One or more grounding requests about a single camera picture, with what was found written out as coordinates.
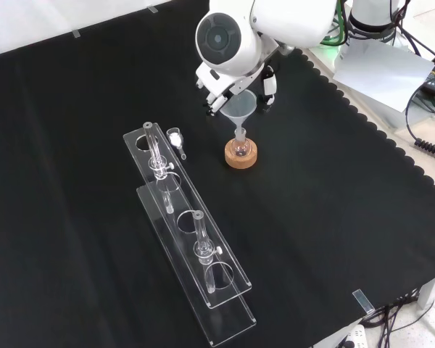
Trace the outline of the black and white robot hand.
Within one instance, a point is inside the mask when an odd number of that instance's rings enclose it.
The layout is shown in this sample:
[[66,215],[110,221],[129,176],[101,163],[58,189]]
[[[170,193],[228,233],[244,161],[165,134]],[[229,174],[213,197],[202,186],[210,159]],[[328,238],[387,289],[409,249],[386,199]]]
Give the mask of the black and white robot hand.
[[207,90],[206,106],[209,115],[215,115],[232,97],[238,96],[248,89],[258,78],[262,85],[262,94],[258,100],[269,109],[276,99],[277,80],[274,69],[269,64],[263,64],[255,73],[244,77],[233,77],[215,72],[205,63],[196,70],[196,87]]

